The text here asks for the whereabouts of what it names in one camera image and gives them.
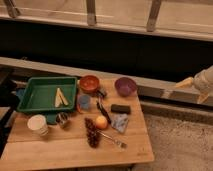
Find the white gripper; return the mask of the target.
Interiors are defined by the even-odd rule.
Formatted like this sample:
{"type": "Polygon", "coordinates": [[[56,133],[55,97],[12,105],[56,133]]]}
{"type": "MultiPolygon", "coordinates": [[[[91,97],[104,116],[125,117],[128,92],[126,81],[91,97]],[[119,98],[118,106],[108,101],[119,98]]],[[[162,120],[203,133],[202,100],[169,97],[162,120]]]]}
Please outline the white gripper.
{"type": "Polygon", "coordinates": [[[197,73],[194,78],[188,77],[175,84],[176,88],[188,88],[193,85],[199,90],[202,94],[199,95],[197,99],[198,104],[202,104],[208,97],[209,94],[213,91],[213,65],[207,69],[204,69],[197,73]]]}

